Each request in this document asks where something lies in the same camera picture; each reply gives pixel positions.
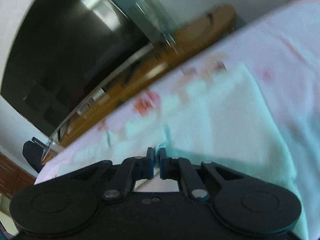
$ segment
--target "brown door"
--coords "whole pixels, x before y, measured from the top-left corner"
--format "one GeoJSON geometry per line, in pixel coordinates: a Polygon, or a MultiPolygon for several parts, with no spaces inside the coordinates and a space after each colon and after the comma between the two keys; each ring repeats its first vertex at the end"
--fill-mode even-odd
{"type": "Polygon", "coordinates": [[[36,178],[21,169],[0,152],[0,193],[12,198],[23,188],[34,184],[36,178]]]}

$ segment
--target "towel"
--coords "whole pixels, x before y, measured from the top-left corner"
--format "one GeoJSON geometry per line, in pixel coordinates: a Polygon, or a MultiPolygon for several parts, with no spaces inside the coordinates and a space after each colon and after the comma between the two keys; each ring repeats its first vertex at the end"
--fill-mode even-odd
{"type": "MultiPolygon", "coordinates": [[[[291,154],[265,104],[254,78],[244,65],[228,72],[199,78],[161,98],[162,105],[150,115],[127,122],[124,128],[74,154],[58,175],[108,159],[144,156],[148,147],[165,147],[169,156],[188,158],[193,164],[212,160],[250,176],[300,193],[294,183],[296,170],[291,154]]],[[[156,179],[139,183],[138,190],[176,190],[156,179]]],[[[294,233],[308,239],[303,211],[294,233]]]]}

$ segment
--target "television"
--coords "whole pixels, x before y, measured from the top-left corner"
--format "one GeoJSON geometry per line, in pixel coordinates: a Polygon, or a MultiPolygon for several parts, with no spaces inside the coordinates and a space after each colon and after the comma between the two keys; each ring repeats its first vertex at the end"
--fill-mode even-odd
{"type": "Polygon", "coordinates": [[[6,63],[1,95],[50,136],[149,39],[112,0],[35,0],[6,63]]]}

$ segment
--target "bed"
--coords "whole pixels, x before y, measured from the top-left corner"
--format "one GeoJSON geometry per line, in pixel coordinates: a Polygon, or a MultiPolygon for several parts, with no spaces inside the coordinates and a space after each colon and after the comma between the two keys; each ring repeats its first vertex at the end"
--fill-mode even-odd
{"type": "Polygon", "coordinates": [[[36,183],[90,165],[94,149],[107,134],[121,136],[123,127],[152,115],[161,99],[215,68],[231,70],[242,63],[258,84],[290,151],[295,184],[307,219],[309,239],[320,238],[320,0],[294,0],[243,27],[191,58],[106,116],[49,161],[36,183]],[[92,146],[81,161],[79,151],[92,146]]]}

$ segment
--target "screw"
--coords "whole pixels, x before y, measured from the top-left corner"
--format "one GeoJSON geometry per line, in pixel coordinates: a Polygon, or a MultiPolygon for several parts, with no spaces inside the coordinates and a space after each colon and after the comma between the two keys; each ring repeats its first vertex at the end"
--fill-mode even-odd
{"type": "Polygon", "coordinates": [[[103,195],[106,198],[116,198],[116,197],[119,197],[120,192],[115,189],[109,189],[109,190],[105,191],[105,193],[103,195]]]}
{"type": "Polygon", "coordinates": [[[150,204],[150,203],[151,203],[151,199],[145,198],[145,199],[142,200],[142,203],[144,203],[144,204],[150,204]]]}
{"type": "Polygon", "coordinates": [[[191,192],[192,196],[195,199],[202,199],[205,198],[208,195],[208,192],[204,189],[195,189],[191,192]]]}
{"type": "Polygon", "coordinates": [[[157,197],[154,197],[151,199],[153,202],[159,202],[160,201],[160,198],[157,198],[157,197]]]}

